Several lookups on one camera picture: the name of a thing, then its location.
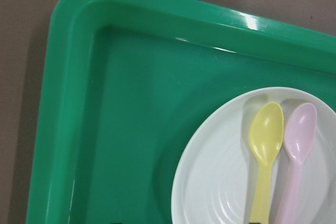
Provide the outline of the white round plate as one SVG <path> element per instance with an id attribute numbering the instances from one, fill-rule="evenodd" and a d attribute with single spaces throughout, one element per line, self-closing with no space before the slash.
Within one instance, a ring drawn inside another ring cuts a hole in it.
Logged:
<path id="1" fill-rule="evenodd" d="M 284 117 L 305 102 L 317 109 L 317 131 L 304 167 L 295 223 L 335 223 L 335 99 L 285 87 L 241 94 L 214 111 L 189 140 L 171 197 L 173 223 L 247 223 L 257 178 L 248 146 L 250 123 L 268 102 Z"/>

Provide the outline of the pink plastic spoon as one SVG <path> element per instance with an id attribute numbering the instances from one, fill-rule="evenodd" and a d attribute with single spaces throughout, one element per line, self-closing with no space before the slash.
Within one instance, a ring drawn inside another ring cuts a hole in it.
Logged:
<path id="1" fill-rule="evenodd" d="M 317 109 L 303 103 L 288 118 L 284 147 L 289 158 L 288 174 L 274 223 L 294 223 L 303 166 L 308 158 L 316 134 Z"/>

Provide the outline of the yellow plastic spoon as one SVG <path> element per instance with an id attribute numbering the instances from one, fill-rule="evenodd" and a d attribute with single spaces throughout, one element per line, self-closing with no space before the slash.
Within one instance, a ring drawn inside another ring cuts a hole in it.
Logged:
<path id="1" fill-rule="evenodd" d="M 265 104 L 254 116 L 248 144 L 257 161 L 258 173 L 249 223 L 268 223 L 272 168 L 282 147 L 284 117 L 276 102 Z"/>

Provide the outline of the green plastic tray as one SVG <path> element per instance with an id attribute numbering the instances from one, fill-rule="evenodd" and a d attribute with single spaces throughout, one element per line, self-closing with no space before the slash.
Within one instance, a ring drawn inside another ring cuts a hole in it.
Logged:
<path id="1" fill-rule="evenodd" d="M 335 38 L 196 0 L 60 0 L 27 223 L 170 223 L 191 135 L 271 86 L 334 108 Z"/>

